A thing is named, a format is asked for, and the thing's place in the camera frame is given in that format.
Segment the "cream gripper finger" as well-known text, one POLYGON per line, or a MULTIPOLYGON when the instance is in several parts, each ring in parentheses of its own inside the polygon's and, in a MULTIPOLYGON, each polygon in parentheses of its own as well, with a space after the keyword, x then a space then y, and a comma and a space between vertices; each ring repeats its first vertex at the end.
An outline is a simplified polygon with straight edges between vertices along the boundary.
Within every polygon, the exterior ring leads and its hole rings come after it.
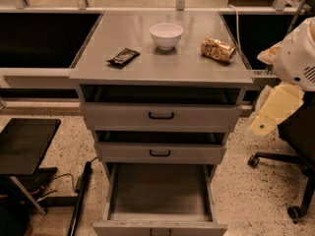
POLYGON ((281 46, 281 42, 278 42, 276 44, 274 44, 273 46, 271 46, 270 48, 261 51, 258 56, 257 59, 267 65, 272 65, 276 59, 278 50, 281 46))
POLYGON ((276 126, 274 120, 263 115, 257 115, 249 125, 249 130, 256 136, 265 137, 273 132, 276 126))

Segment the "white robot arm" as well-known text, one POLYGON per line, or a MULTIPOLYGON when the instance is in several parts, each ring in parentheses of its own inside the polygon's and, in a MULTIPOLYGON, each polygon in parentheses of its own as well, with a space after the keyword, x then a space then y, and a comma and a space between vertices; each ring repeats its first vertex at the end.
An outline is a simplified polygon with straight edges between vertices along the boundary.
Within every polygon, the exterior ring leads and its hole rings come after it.
POLYGON ((264 88, 263 102, 248 127, 252 135, 265 137, 304 103, 307 91, 315 90, 315 17, 304 20, 257 59, 272 65, 281 80, 274 88, 264 88))

